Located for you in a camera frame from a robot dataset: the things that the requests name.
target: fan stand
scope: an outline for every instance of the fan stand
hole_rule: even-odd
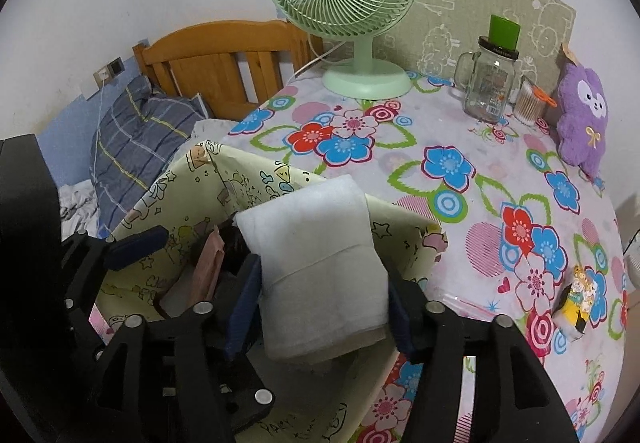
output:
[[[353,58],[330,66],[322,82],[329,91],[358,100],[396,98],[412,87],[401,67],[373,58],[373,36],[354,40]]]

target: cotton swab container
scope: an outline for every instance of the cotton swab container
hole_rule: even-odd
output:
[[[527,126],[532,126],[545,113],[546,106],[556,107],[556,101],[527,77],[522,77],[520,92],[513,108],[513,116]]]

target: table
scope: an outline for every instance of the table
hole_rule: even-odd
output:
[[[462,110],[451,82],[410,73],[412,90],[366,102],[332,94],[318,73],[285,87],[230,131],[223,143],[334,178],[351,174],[368,194],[436,219],[448,248],[426,286],[460,314],[510,315],[552,378],[581,441],[609,413],[626,327],[626,275],[614,210],[601,179],[590,181],[556,152],[555,132],[506,113],[500,124]],[[551,319],[564,274],[576,264],[598,294],[585,335],[569,343]],[[535,297],[527,279],[546,284]],[[402,357],[380,392],[404,405],[383,420],[372,410],[354,441],[402,433],[420,365]],[[468,441],[474,359],[465,362],[456,441]]]

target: purple plush toy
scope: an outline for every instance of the purple plush toy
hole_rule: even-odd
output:
[[[567,62],[558,85],[564,114],[558,121],[558,154],[569,165],[580,165],[596,178],[604,155],[608,109],[602,83],[593,69]]]

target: wooden headboard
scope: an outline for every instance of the wooden headboard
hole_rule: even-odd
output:
[[[322,40],[312,36],[312,43],[322,53]],[[294,70],[315,57],[306,33],[281,20],[207,22],[133,51],[143,74],[169,96],[200,93],[216,118],[228,120],[242,120],[258,106],[247,100],[237,53],[246,56],[260,104],[282,89],[277,52],[290,52]]]

